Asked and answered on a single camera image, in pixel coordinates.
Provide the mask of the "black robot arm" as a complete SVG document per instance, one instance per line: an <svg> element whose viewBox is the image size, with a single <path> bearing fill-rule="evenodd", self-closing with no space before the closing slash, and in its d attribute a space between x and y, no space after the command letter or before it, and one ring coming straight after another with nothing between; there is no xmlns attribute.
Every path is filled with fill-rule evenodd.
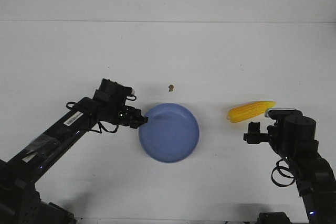
<svg viewBox="0 0 336 224"><path fill-rule="evenodd" d="M316 121L299 111L271 110L274 125L260 132L259 122L250 122L244 134L248 144L267 142L287 163L302 198L309 223L335 223L335 176L318 153Z"/></svg>
<svg viewBox="0 0 336 224"><path fill-rule="evenodd" d="M126 104L136 99L131 87L103 79L92 98L68 102L66 115L1 166L1 192L13 191L16 183L34 184L88 132L113 134L120 126L137 129L146 124L141 110ZM105 123L115 128L109 131Z"/></svg>

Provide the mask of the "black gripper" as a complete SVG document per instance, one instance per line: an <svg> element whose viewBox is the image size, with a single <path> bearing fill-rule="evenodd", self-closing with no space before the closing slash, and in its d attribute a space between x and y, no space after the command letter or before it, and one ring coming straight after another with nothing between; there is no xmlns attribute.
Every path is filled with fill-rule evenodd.
<svg viewBox="0 0 336 224"><path fill-rule="evenodd" d="M148 117L144 116L142 120L140 109L125 104L136 99L132 87L103 79L93 96L93 100L99 103L98 121L115 126L128 126L132 129L146 124Z"/></svg>
<svg viewBox="0 0 336 224"><path fill-rule="evenodd" d="M248 124L247 133L244 133L243 140L247 144L269 143L270 145L280 144L279 124L267 126L267 133L260 131L260 122L250 122Z"/></svg>

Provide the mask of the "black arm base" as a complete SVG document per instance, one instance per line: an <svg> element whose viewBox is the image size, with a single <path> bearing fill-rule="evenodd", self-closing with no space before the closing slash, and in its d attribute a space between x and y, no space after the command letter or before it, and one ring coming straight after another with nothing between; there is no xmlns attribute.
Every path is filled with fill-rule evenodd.
<svg viewBox="0 0 336 224"><path fill-rule="evenodd" d="M257 224L292 224L284 212L261 212Z"/></svg>
<svg viewBox="0 0 336 224"><path fill-rule="evenodd" d="M41 200L35 184L12 176L1 161L1 223L76 223L74 214Z"/></svg>

